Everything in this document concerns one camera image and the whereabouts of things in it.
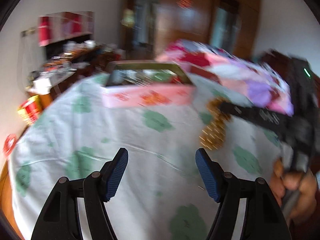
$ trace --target green pattern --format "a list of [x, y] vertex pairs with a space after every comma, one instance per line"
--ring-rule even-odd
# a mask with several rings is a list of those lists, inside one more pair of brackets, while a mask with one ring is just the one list
[[102, 142], [102, 143], [108, 143], [108, 142], [110, 142], [110, 140], [105, 137], [105, 138], [103, 138], [103, 139], [101, 140], [101, 142]]
[[262, 168], [259, 165], [259, 161], [251, 152], [236, 145], [233, 149], [233, 154], [238, 165], [244, 168], [249, 174], [262, 174]]
[[48, 119], [47, 114], [44, 112], [39, 116], [38, 120], [33, 124], [33, 127], [37, 129], [42, 129], [49, 122], [51, 122], [51, 120]]
[[206, 112], [200, 112], [199, 117], [205, 125], [208, 125], [212, 120], [212, 115]]
[[180, 174], [187, 179], [188, 183], [194, 180], [200, 179], [200, 172], [196, 166], [194, 154], [189, 154], [188, 151], [177, 152], [174, 155], [173, 164], [176, 163], [176, 167], [180, 171]]
[[172, 78], [172, 75], [167, 72], [159, 72], [151, 76], [151, 79], [158, 82], [167, 82]]
[[169, 230], [171, 240], [204, 240], [208, 233], [198, 208], [193, 204], [177, 208], [176, 215], [169, 222]]
[[222, 93], [218, 90], [211, 90], [211, 93], [215, 96], [215, 97], [223, 97], [225, 99], [228, 99], [230, 100], [230, 98], [225, 94], [225, 93]]
[[168, 119], [158, 112], [147, 110], [143, 115], [143, 123], [158, 132], [172, 129], [173, 126], [169, 123]]
[[31, 167], [30, 164], [23, 163], [16, 175], [16, 189], [22, 197], [27, 194], [30, 185]]
[[163, 196], [163, 192], [158, 190], [155, 194], [157, 197], [162, 197]]
[[86, 178], [92, 172], [94, 149], [81, 147], [80, 151], [74, 151], [68, 160], [66, 174], [70, 180]]
[[272, 142], [275, 146], [280, 147], [278, 136], [273, 131], [263, 129], [263, 133], [270, 142]]
[[108, 75], [105, 74], [105, 73], [100, 73], [100, 74], [97, 74], [93, 80], [94, 82], [96, 82], [97, 84], [99, 85], [106, 85], [107, 83], [107, 78], [108, 78]]
[[72, 110], [74, 113], [90, 113], [91, 103], [89, 96], [79, 96], [72, 104]]

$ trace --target red can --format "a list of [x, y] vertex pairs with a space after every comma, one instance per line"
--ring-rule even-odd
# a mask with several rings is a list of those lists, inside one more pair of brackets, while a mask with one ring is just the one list
[[33, 125], [39, 118], [41, 108], [37, 103], [36, 96], [29, 98], [19, 108], [18, 113], [27, 122], [28, 125]]

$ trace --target pink box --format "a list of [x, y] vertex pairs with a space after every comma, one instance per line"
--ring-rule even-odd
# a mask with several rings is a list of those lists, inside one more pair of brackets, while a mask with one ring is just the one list
[[150, 86], [120, 85], [102, 89], [102, 101], [105, 107], [166, 106], [186, 105], [193, 99], [195, 86], [185, 72], [175, 63], [157, 63], [155, 61], [118, 61], [114, 69], [169, 69], [176, 73], [186, 84], [156, 83]]

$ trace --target white cloth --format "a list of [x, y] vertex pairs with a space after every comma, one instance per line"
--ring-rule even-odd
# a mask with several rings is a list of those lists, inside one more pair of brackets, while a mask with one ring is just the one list
[[[95, 76], [74, 84], [50, 105], [17, 143], [9, 161], [12, 206], [17, 225], [31, 239], [37, 217], [56, 181], [84, 178], [113, 159], [120, 147], [129, 162], [106, 209], [119, 240], [202, 240], [218, 204], [207, 194], [195, 164], [199, 135], [210, 119], [206, 104], [217, 95], [243, 106], [249, 100], [196, 75], [189, 106], [109, 109], [102, 105]], [[224, 171], [238, 178], [269, 179], [279, 155], [273, 133], [233, 118], [223, 148], [207, 151]], [[239, 239], [245, 201], [233, 239]], [[84, 239], [91, 239], [84, 202], [79, 200]]]

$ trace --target clutter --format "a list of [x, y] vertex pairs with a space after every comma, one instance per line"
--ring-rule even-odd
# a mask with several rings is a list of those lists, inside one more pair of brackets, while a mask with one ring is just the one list
[[83, 61], [83, 62], [73, 63], [72, 67], [75, 69], [84, 69], [89, 65], [90, 65], [89, 62]]
[[39, 17], [39, 46], [93, 34], [94, 12], [59, 12]]
[[114, 53], [116, 54], [116, 61], [126, 59], [126, 51], [123, 49], [115, 49]]
[[42, 112], [39, 96], [28, 98], [18, 108], [18, 114], [28, 124], [33, 125], [39, 118]]
[[40, 71], [38, 71], [38, 70], [32, 71], [32, 72], [29, 73], [28, 81], [30, 83], [30, 86], [33, 85], [33, 81], [36, 80], [39, 76], [40, 76]]
[[113, 71], [103, 91], [106, 107], [190, 104], [195, 86], [175, 63], [112, 62]]
[[66, 44], [63, 45], [63, 51], [66, 52], [71, 52], [74, 50], [75, 46], [76, 46], [76, 42], [74, 41], [68, 41]]
[[110, 43], [106, 46], [105, 50], [108, 52], [113, 52], [118, 48], [116, 44]]
[[96, 46], [96, 41], [87, 40], [84, 42], [87, 49], [93, 49]]

